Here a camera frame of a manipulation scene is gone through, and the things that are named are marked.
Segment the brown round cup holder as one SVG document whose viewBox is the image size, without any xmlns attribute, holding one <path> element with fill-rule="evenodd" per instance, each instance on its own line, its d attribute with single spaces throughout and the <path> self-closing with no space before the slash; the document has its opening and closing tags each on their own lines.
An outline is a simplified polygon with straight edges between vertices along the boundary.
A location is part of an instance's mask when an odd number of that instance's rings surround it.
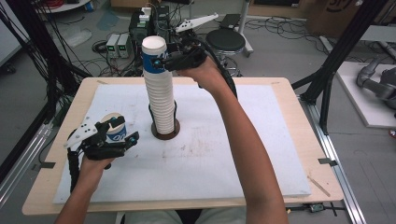
<svg viewBox="0 0 396 224">
<path fill-rule="evenodd" d="M 148 105 L 150 113 L 151 133 L 160 140 L 170 140 L 175 138 L 180 131 L 180 123 L 177 119 L 177 102 L 174 101 L 172 106 L 154 106 Z"/>
</svg>

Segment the person's left hand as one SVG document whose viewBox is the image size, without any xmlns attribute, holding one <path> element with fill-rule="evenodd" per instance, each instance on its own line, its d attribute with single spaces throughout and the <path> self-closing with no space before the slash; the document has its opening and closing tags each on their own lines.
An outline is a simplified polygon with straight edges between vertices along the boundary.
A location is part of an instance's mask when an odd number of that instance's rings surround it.
<svg viewBox="0 0 396 224">
<path fill-rule="evenodd" d="M 113 159 L 93 161 L 86 156 L 83 157 L 78 183 L 83 185 L 97 185 L 106 167 Z"/>
</svg>

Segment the person's right hand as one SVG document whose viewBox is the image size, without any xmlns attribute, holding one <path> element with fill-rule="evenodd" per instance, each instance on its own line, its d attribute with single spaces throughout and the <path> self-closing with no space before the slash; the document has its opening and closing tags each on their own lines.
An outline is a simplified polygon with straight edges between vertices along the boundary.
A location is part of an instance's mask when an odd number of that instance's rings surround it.
<svg viewBox="0 0 396 224">
<path fill-rule="evenodd" d="M 196 68 L 177 70 L 177 73 L 183 77 L 192 78 L 200 87 L 211 94 L 217 94 L 229 90 L 229 87 L 220 74 L 217 65 L 210 58 L 207 58 Z"/>
</svg>

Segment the clear plastic bag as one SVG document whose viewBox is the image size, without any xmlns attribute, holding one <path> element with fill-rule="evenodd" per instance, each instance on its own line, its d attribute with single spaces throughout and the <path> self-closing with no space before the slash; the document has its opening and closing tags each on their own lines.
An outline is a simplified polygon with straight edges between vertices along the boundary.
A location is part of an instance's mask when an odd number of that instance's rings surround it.
<svg viewBox="0 0 396 224">
<path fill-rule="evenodd" d="M 79 26 L 67 26 L 62 29 L 61 36 L 69 47 L 74 48 L 88 41 L 92 37 L 92 32 Z"/>
</svg>

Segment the blue banded single cup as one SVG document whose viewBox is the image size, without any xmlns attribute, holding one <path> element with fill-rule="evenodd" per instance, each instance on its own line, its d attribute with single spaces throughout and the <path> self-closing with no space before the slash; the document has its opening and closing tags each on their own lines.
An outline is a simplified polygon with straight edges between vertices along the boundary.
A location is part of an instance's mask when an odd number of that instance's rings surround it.
<svg viewBox="0 0 396 224">
<path fill-rule="evenodd" d="M 114 142 L 119 142 L 126 136 L 125 122 L 120 121 L 114 123 L 114 120 L 116 120 L 118 117 L 120 117 L 120 113 L 113 112 L 103 116 L 101 119 L 102 122 L 110 120 L 110 125 L 106 132 L 106 136 Z"/>
<path fill-rule="evenodd" d="M 168 50 L 166 41 L 157 35 L 147 36 L 142 42 L 143 68 L 150 74 L 169 74 L 169 71 L 160 65 L 160 59 L 166 59 Z"/>
</svg>

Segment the black equipment rack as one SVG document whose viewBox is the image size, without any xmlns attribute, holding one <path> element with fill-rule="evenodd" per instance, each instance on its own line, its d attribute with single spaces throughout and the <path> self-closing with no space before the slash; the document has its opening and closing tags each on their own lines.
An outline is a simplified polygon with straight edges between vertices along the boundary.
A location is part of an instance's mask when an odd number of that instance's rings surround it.
<svg viewBox="0 0 396 224">
<path fill-rule="evenodd" d="M 141 45 L 145 37 L 151 35 L 161 36 L 166 42 L 170 38 L 169 6 L 150 7 L 149 21 L 140 21 L 141 8 L 133 13 L 129 25 L 129 32 L 133 41 Z"/>
</svg>

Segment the round white table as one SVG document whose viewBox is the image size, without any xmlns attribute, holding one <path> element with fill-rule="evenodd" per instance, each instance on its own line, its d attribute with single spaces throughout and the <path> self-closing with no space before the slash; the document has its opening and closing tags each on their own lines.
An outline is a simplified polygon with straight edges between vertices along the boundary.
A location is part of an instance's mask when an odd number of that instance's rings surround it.
<svg viewBox="0 0 396 224">
<path fill-rule="evenodd" d="M 48 7 L 46 5 L 43 6 L 44 11 L 46 13 L 58 13 L 58 12 L 64 12 L 64 11 L 68 11 L 71 9 L 75 9 L 75 8 L 79 8 L 79 7 L 83 7 L 85 6 L 87 3 L 89 3 L 91 0 L 79 0 L 77 3 L 75 4 L 67 4 L 66 2 L 64 2 L 61 6 L 59 7 Z"/>
</svg>

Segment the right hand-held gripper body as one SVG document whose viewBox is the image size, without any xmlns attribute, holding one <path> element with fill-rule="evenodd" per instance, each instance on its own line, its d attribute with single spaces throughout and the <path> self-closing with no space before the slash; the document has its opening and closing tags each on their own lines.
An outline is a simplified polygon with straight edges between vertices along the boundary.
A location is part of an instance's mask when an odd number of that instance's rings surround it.
<svg viewBox="0 0 396 224">
<path fill-rule="evenodd" d="M 219 15 L 213 13 L 200 18 L 184 20 L 175 28 L 179 37 L 179 51 L 170 53 L 165 58 L 165 69 L 168 71 L 184 70 L 200 66 L 206 59 L 210 47 L 193 31 L 209 21 L 213 21 Z"/>
</svg>

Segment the aluminium rail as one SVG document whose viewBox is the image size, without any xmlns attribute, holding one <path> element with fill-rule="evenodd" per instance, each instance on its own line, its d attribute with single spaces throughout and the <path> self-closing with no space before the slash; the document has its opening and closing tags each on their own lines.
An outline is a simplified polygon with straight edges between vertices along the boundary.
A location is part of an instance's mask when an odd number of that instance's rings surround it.
<svg viewBox="0 0 396 224">
<path fill-rule="evenodd" d="M 328 164 L 331 166 L 335 174 L 335 178 L 340 184 L 344 196 L 342 203 L 346 209 L 350 223 L 367 224 L 353 189 L 349 184 L 342 163 L 339 160 L 336 149 L 332 143 L 332 139 L 319 126 L 319 111 L 317 107 L 303 101 L 301 97 L 298 97 L 298 100 L 300 101 L 300 104 L 303 107 L 303 110 L 310 121 L 311 126 L 313 127 L 314 133 L 317 136 L 317 139 L 325 154 L 325 158 L 329 161 Z"/>
<path fill-rule="evenodd" d="M 41 124 L 31 137 L 26 138 L 27 143 L 21 147 L 21 155 L 16 159 L 5 179 L 0 183 L 0 209 L 7 203 L 8 198 L 50 137 L 52 130 L 52 124 Z"/>
</svg>

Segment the black flat device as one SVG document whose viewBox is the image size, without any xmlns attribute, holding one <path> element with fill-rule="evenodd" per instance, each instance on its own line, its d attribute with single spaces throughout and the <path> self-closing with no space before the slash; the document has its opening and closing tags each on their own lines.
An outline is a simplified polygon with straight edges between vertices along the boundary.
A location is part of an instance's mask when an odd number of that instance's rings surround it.
<svg viewBox="0 0 396 224">
<path fill-rule="evenodd" d="M 220 28 L 233 29 L 240 21 L 239 14 L 226 14 L 219 24 Z"/>
</svg>

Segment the person's light trousers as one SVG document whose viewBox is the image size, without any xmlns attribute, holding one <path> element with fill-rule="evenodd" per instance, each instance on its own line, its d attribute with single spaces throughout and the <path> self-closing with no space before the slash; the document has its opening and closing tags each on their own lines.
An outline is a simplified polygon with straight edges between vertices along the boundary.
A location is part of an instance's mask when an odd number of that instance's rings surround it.
<svg viewBox="0 0 396 224">
<path fill-rule="evenodd" d="M 175 210 L 131 212 L 123 224 L 246 224 L 245 207 L 203 209 L 192 222 L 183 222 Z"/>
</svg>

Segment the black round stool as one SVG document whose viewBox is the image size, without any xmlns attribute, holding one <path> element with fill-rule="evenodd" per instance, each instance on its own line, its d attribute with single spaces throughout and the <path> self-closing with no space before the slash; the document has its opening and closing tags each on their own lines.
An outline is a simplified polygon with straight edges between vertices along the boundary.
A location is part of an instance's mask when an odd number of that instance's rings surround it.
<svg viewBox="0 0 396 224">
<path fill-rule="evenodd" d="M 246 45 L 246 40 L 241 34 L 232 29 L 221 28 L 209 32 L 205 41 L 215 52 L 220 64 L 232 76 L 242 76 L 237 62 L 232 59 L 232 56 L 241 53 Z"/>
</svg>

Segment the white foam mat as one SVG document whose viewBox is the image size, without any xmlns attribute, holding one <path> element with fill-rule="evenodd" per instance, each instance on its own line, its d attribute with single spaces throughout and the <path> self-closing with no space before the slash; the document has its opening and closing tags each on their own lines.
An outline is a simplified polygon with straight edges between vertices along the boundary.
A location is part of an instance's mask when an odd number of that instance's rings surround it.
<svg viewBox="0 0 396 224">
<path fill-rule="evenodd" d="M 240 85 L 238 101 L 260 135 L 285 197 L 308 196 L 308 180 L 270 85 Z M 136 146 L 113 161 L 92 196 L 95 203 L 233 199 L 243 195 L 228 138 L 211 95 L 196 85 L 176 85 L 178 135 L 159 140 L 151 132 L 145 85 L 105 84 L 87 112 L 98 121 L 111 112 L 125 117 Z"/>
</svg>

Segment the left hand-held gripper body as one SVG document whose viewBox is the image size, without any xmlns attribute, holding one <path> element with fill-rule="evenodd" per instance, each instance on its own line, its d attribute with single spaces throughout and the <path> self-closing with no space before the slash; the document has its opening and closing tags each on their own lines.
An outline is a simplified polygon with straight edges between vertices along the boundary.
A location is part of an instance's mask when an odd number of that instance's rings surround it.
<svg viewBox="0 0 396 224">
<path fill-rule="evenodd" d="M 107 136 L 98 132 L 96 123 L 86 117 L 68 136 L 64 148 L 71 150 L 77 146 L 76 151 L 82 150 L 86 157 L 93 161 L 123 157 L 127 150 L 124 148 L 124 141 L 107 142 Z"/>
</svg>

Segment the cardboard box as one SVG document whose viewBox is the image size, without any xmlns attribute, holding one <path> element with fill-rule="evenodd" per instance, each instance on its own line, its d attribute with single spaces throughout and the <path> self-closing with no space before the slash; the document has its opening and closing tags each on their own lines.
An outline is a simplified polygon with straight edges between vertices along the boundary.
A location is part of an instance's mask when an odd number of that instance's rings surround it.
<svg viewBox="0 0 396 224">
<path fill-rule="evenodd" d="M 306 29 L 312 35 L 340 37 L 363 0 L 316 0 L 308 14 Z"/>
</svg>

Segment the grey power supply box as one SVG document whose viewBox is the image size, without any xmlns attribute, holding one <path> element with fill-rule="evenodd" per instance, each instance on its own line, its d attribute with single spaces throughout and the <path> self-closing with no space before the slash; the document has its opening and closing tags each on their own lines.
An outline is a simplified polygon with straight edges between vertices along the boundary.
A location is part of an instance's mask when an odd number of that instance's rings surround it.
<svg viewBox="0 0 396 224">
<path fill-rule="evenodd" d="M 119 35 L 112 35 L 106 42 L 106 50 L 110 58 L 119 58 L 118 40 Z"/>
<path fill-rule="evenodd" d="M 118 49 L 121 58 L 128 58 L 131 55 L 132 43 L 129 35 L 120 35 Z"/>
</svg>

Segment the white board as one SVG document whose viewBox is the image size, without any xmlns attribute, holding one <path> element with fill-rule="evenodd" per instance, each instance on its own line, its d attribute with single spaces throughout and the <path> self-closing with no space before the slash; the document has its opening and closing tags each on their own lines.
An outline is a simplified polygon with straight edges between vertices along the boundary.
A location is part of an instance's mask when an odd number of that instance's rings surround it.
<svg viewBox="0 0 396 224">
<path fill-rule="evenodd" d="M 344 62 L 337 77 L 366 127 L 396 129 L 396 111 L 387 107 L 372 91 L 356 84 L 358 73 L 364 66 L 366 63 Z"/>
</svg>

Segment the black tape piece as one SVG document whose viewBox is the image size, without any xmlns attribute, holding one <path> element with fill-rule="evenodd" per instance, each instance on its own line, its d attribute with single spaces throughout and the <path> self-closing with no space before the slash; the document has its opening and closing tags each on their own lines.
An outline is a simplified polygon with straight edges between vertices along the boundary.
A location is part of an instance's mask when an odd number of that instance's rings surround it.
<svg viewBox="0 0 396 224">
<path fill-rule="evenodd" d="M 54 166 L 55 162 L 42 162 L 39 164 L 34 164 L 32 170 L 39 172 L 41 169 L 52 169 Z"/>
<path fill-rule="evenodd" d="M 320 158 L 318 159 L 320 164 L 329 164 L 331 167 L 338 165 L 336 160 L 332 160 L 330 158 Z"/>
</svg>

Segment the stack of white paper cups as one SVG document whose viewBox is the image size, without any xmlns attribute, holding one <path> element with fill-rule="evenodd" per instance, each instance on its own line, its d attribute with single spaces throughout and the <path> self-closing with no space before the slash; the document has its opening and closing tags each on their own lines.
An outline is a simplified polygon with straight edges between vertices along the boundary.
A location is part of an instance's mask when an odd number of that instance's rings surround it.
<svg viewBox="0 0 396 224">
<path fill-rule="evenodd" d="M 149 106 L 159 134 L 169 134 L 175 129 L 175 100 L 172 78 L 170 72 L 159 74 L 144 72 Z"/>
</svg>

